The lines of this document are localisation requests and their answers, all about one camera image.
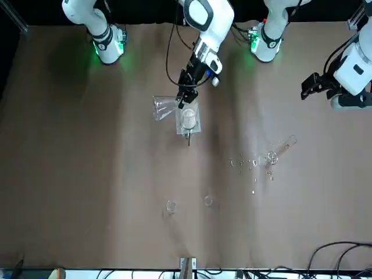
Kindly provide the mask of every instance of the green led light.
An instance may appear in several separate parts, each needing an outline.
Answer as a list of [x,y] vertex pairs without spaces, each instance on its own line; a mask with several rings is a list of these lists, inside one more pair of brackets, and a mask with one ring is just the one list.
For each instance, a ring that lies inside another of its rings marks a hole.
[[124,47],[122,42],[115,41],[115,46],[117,48],[117,52],[121,55],[124,53]]
[[251,52],[256,53],[259,43],[260,43],[260,38],[257,38],[254,41],[252,41]]
[[95,46],[95,43],[94,43],[94,42],[93,42],[93,46],[94,46],[94,48],[95,48],[95,54],[99,55],[99,54],[98,54],[98,49],[97,49],[97,47]]

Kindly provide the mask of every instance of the black cable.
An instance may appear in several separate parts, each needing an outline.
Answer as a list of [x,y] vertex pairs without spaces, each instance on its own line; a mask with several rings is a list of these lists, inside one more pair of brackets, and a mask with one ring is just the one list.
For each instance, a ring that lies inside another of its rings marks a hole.
[[169,71],[168,71],[168,56],[169,56],[169,47],[170,47],[170,42],[172,41],[172,35],[173,35],[173,31],[174,31],[174,26],[176,25],[176,18],[177,18],[177,9],[178,9],[178,5],[176,5],[176,16],[174,17],[174,22],[173,22],[173,25],[172,25],[172,30],[170,31],[170,35],[169,35],[169,41],[168,41],[168,47],[167,47],[167,56],[166,56],[166,60],[165,60],[165,71],[167,73],[167,76],[168,76],[168,79],[170,80],[171,83],[173,83],[174,85],[176,86],[181,86],[181,87],[187,87],[187,88],[196,88],[198,86],[201,86],[203,85],[204,83],[206,83],[210,77],[207,76],[205,78],[205,80],[203,80],[201,83],[198,83],[198,84],[195,84],[195,85],[186,85],[186,84],[179,84],[177,82],[175,82],[174,80],[172,80],[172,78],[170,77],[169,75]]
[[178,30],[178,24],[176,24],[176,32],[177,32],[178,37],[180,38],[181,42],[184,44],[184,46],[187,47],[188,49],[192,50],[192,48],[188,44],[186,44],[186,42],[182,39],[180,31]]
[[337,279],[339,279],[339,266],[341,265],[341,262],[342,262],[342,258],[349,252],[351,251],[352,249],[354,248],[357,248],[359,247],[359,245],[354,245],[354,246],[351,246],[349,247],[348,249],[346,249],[342,255],[339,257],[338,261],[337,261],[337,264],[336,264],[336,270],[337,270]]
[[162,273],[159,275],[159,279],[161,278],[161,276],[165,273],[165,271],[162,271]]
[[334,52],[331,53],[330,57],[328,57],[327,61],[325,62],[324,64],[324,68],[323,68],[323,74],[326,74],[327,72],[327,66],[328,66],[328,63],[330,62],[330,60],[332,59],[332,57],[341,49],[343,48],[345,45],[348,44],[348,42],[350,41],[350,39],[348,39],[346,42],[344,42],[342,45],[340,45],[337,49],[334,50]]
[[97,277],[95,277],[95,279],[98,279],[99,276],[101,275],[101,273],[102,273],[102,270],[99,271],[99,273],[98,273]]
[[243,41],[242,39],[240,39],[240,38],[238,38],[237,37],[237,35],[236,35],[236,33],[234,32],[234,29],[230,29],[230,32],[232,33],[232,36],[234,37],[234,40],[235,40],[235,42],[239,45],[239,46],[241,46],[241,47],[243,47],[243,45],[241,44],[241,43],[248,43],[248,41]]
[[106,276],[104,276],[103,279],[107,279],[107,278],[109,278],[109,276],[110,276],[111,274],[113,274],[114,272],[115,272],[115,270],[111,270],[110,272],[108,272],[108,273],[106,274]]
[[246,29],[242,29],[242,28],[240,28],[240,27],[238,27],[237,25],[236,25],[236,23],[232,23],[232,25],[231,25],[233,28],[235,28],[236,30],[238,30],[238,31],[240,31],[240,32],[243,32],[243,33],[248,33],[248,30],[246,30]]
[[204,269],[204,271],[205,272],[207,272],[209,275],[219,275],[219,274],[221,274],[222,273],[222,269],[220,269],[218,272],[216,272],[216,273],[214,273],[214,272],[210,272],[209,270],[206,270],[206,269]]
[[287,26],[292,22],[291,19],[292,17],[298,12],[298,10],[300,9],[301,7],[301,4],[302,4],[302,1],[303,0],[299,0],[298,1],[298,4],[296,6],[296,8],[293,10],[292,14],[288,17],[288,23],[287,23]]
[[355,278],[358,278],[361,274],[363,274],[364,272],[369,272],[372,274],[372,268],[369,267],[368,269],[364,269],[362,270],[360,273],[358,273],[357,275],[355,275]]
[[207,278],[207,279],[211,279],[208,275],[206,275],[206,274],[204,274],[204,273],[201,273],[201,272],[196,272],[197,274],[200,274],[200,275],[203,275],[205,278]]
[[329,246],[333,246],[333,245],[339,245],[339,244],[351,244],[351,245],[357,245],[357,246],[365,246],[365,247],[371,247],[372,248],[372,243],[366,243],[366,242],[354,242],[354,241],[337,241],[337,242],[331,242],[331,243],[328,243],[328,244],[325,244],[321,247],[318,247],[312,254],[312,257],[310,258],[310,262],[307,266],[307,274],[310,272],[310,269],[311,269],[311,266],[312,266],[312,263],[313,263],[313,259],[316,255],[317,252],[319,252],[320,250],[322,250],[323,248],[326,248],[326,247],[329,247]]

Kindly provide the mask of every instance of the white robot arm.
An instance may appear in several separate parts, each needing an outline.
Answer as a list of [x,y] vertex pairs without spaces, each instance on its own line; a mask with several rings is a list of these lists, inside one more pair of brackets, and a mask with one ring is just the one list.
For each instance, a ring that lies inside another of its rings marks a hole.
[[334,109],[372,108],[372,94],[366,91],[372,80],[372,0],[363,0],[368,23],[360,32],[341,45],[331,55],[344,49],[323,75],[313,73],[302,83],[301,98],[327,90],[327,98]]
[[62,9],[72,23],[87,27],[101,62],[109,65],[124,54],[127,33],[108,24],[105,15],[94,9],[95,3],[96,0],[63,0]]
[[279,51],[283,32],[288,24],[286,8],[305,5],[311,0],[264,0],[269,9],[265,23],[259,23],[254,30],[257,38],[252,42],[251,51],[262,62],[272,61]]
[[198,92],[195,85],[206,71],[211,72],[212,84],[219,83],[222,64],[217,56],[220,45],[226,38],[234,20],[234,10],[228,0],[180,0],[187,23],[200,31],[186,70],[178,81],[179,108],[191,103]]

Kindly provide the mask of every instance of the glass beaker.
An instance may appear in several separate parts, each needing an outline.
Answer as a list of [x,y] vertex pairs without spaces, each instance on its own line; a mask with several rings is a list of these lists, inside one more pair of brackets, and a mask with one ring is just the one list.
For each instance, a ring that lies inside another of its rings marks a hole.
[[180,97],[153,96],[153,118],[156,121],[163,120],[178,107]]

